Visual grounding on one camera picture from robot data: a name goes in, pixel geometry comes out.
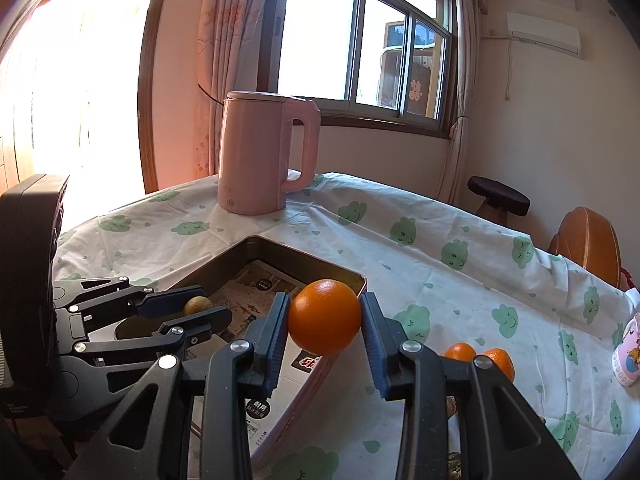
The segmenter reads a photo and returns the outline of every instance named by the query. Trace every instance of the stool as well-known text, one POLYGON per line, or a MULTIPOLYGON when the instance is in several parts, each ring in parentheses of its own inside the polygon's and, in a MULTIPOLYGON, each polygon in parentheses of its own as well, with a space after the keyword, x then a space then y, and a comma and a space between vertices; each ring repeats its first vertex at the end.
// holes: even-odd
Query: stool
POLYGON ((507 227, 507 213, 526 216, 529 211, 531 202, 526 196, 497 180, 472 176, 466 186, 476 195, 484 196, 476 216, 494 224, 507 227))

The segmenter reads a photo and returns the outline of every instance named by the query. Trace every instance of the silver bolt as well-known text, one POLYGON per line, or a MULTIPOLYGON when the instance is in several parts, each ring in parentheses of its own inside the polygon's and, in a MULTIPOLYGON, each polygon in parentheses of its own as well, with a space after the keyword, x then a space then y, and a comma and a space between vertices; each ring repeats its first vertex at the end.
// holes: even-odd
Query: silver bolt
POLYGON ((402 343, 402 350, 415 354, 416 352, 422 350, 422 343, 409 339, 402 343))
POLYGON ((231 345, 229 345, 229 348, 231 348, 234 352, 244 352, 249 349, 249 346, 250 344, 248 341, 245 341, 244 339, 238 339, 237 341, 233 341, 231 345))
POLYGON ((474 364, 478 368, 482 368, 483 370, 487 370, 494 365, 494 362, 491 361, 486 355, 479 355, 474 357, 474 364))
POLYGON ((165 354, 158 359, 158 366, 163 370, 169 370, 178 364, 178 358, 175 355, 165 354))

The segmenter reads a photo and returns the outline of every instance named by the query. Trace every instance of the brown leather chair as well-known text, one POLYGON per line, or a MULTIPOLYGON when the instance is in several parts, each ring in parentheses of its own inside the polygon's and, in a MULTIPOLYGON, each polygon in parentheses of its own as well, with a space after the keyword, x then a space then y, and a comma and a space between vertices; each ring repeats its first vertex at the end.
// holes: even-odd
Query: brown leather chair
POLYGON ((548 252, 562 254, 609 285, 620 285, 616 232, 609 220, 591 209, 577 207, 567 213, 548 252))

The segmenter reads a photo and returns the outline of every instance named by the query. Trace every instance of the white wall-mounted air conditioner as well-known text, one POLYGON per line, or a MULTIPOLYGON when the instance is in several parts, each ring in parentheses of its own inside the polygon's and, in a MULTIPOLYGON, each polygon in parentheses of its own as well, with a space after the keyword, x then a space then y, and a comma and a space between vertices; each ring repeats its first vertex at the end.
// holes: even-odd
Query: white wall-mounted air conditioner
POLYGON ((507 12, 507 28, 513 38, 523 43, 546 46, 580 57, 580 33, 575 27, 534 16, 507 12))

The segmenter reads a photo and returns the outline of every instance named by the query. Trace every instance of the small orange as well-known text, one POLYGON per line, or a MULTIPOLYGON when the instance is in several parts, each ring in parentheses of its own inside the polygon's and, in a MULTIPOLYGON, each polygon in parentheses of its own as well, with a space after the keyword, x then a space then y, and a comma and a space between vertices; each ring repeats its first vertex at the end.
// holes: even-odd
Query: small orange
POLYGON ((360 329, 360 301, 343 282, 318 280, 303 288, 289 307, 289 335, 303 350, 335 355, 360 329))
POLYGON ((476 351, 467 343, 456 343, 455 345, 451 345, 447 348, 447 351, 444 352, 444 357, 470 363, 471 359, 476 357, 476 351))
POLYGON ((513 383, 513 380, 516 377, 516 369, 513 367, 513 362, 507 352, 502 348, 491 348, 490 350, 483 352, 482 355, 489 357, 491 361, 500 368, 502 373, 505 374, 513 383))

